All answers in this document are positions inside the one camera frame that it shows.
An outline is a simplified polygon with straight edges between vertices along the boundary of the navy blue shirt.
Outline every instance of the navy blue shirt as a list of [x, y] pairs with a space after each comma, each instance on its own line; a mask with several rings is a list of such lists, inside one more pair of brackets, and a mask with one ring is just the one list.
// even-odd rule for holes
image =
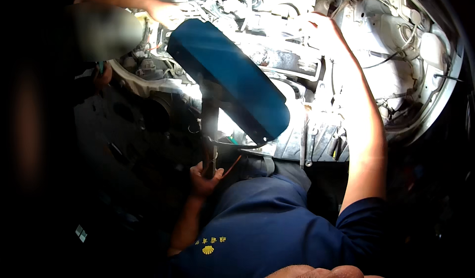
[[278, 175], [237, 182], [196, 243], [171, 263], [187, 277], [265, 277], [289, 265], [360, 266], [377, 251], [382, 199], [351, 204], [336, 226], [306, 202], [301, 186]]

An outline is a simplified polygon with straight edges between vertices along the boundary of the shirt sleeve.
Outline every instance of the shirt sleeve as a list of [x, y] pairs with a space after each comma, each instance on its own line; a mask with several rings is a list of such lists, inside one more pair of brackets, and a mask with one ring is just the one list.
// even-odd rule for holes
[[348, 239], [358, 264], [381, 250], [386, 223], [386, 202], [381, 198], [365, 198], [348, 206], [336, 221], [336, 228]]

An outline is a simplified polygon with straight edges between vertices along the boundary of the yellow shell logo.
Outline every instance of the yellow shell logo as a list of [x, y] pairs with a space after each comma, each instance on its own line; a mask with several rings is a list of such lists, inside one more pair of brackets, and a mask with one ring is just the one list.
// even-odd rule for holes
[[208, 254], [213, 253], [214, 248], [213, 246], [209, 245], [209, 246], [205, 246], [205, 248], [203, 248], [201, 251], [203, 251], [204, 254], [208, 255]]

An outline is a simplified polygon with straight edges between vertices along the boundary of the hand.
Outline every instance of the hand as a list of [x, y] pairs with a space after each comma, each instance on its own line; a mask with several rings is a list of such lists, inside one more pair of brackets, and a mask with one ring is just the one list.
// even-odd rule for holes
[[348, 45], [334, 20], [312, 12], [298, 16], [297, 21], [302, 22], [304, 33], [310, 36], [309, 44], [324, 55], [340, 57], [348, 54]]
[[112, 67], [108, 62], [104, 62], [104, 71], [102, 75], [99, 75], [99, 66], [95, 67], [93, 83], [95, 87], [95, 93], [98, 94], [106, 85], [111, 82], [112, 79]]
[[193, 185], [191, 193], [206, 198], [213, 193], [215, 186], [222, 179], [224, 169], [217, 169], [211, 180], [201, 177], [202, 172], [203, 162], [199, 162], [196, 166], [190, 168], [191, 184]]
[[185, 15], [178, 6], [158, 0], [149, 7], [147, 12], [151, 18], [163, 23], [170, 30], [176, 29], [185, 21]]

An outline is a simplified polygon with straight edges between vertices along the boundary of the gray strap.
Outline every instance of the gray strap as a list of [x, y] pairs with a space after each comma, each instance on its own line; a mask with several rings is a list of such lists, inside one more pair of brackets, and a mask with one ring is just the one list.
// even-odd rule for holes
[[272, 157], [263, 156], [263, 158], [264, 158], [264, 163], [265, 163], [265, 169], [267, 172], [266, 176], [269, 177], [276, 170], [276, 164], [272, 160]]

